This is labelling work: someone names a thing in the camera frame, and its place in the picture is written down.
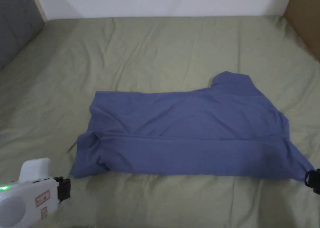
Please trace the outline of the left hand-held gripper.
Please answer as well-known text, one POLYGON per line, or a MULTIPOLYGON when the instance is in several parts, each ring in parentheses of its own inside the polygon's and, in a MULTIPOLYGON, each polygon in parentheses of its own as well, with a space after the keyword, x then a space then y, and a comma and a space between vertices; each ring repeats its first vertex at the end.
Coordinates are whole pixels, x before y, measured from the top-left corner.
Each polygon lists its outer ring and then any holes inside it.
POLYGON ((70 198, 71 181, 50 177, 49 158, 25 161, 17 181, 0 186, 0 227, 31 228, 70 198))

